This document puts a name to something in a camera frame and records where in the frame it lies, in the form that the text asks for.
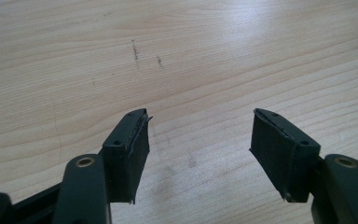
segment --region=black plastic bracket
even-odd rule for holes
[[[251,152],[289,203],[312,193],[317,224],[358,224],[358,161],[319,157],[320,145],[279,114],[256,109]]]
[[[99,154],[68,162],[63,181],[12,205],[0,193],[0,223],[110,223],[109,203],[135,203],[149,153],[146,109],[120,121]]]

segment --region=light wood tabletop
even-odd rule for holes
[[[61,182],[127,112],[150,154],[114,223],[313,223],[249,152],[256,107],[358,160],[358,1],[0,0],[0,191]]]

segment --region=wooden table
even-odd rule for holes
[[[116,223],[312,223],[249,152],[253,110],[358,159],[358,1],[0,1],[0,191],[62,180],[121,117],[154,116]]]

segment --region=dark mark on wood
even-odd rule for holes
[[[190,154],[190,159],[188,160],[188,168],[194,168],[197,166],[197,161],[196,158],[194,158],[193,156],[191,156]]]
[[[162,60],[159,58],[159,56],[157,56],[157,61],[158,61],[159,67],[164,68],[164,66],[162,66]]]
[[[135,57],[136,67],[139,69],[139,64],[138,64],[139,51],[135,46],[135,40],[132,40],[132,49],[133,49],[133,56]]]

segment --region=pencil mark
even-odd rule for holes
[[[162,60],[159,58],[159,56],[157,56],[157,61],[158,61],[159,68],[164,68],[164,66],[162,65]]]
[[[58,132],[58,128],[57,128],[57,114],[56,114],[56,108],[55,108],[55,104],[54,101],[51,99],[51,102],[53,104],[53,111],[54,111],[54,128],[57,132],[58,135],[58,140],[60,141],[60,163],[61,163],[61,157],[62,157],[62,141],[61,141],[61,135]]]
[[[132,40],[131,42],[132,42],[133,56],[135,57],[136,67],[139,69],[139,64],[138,64],[139,51],[135,46],[135,40]]]
[[[191,153],[188,154],[188,156],[190,157],[188,160],[188,168],[193,168],[197,166],[197,161],[196,158],[194,158]]]

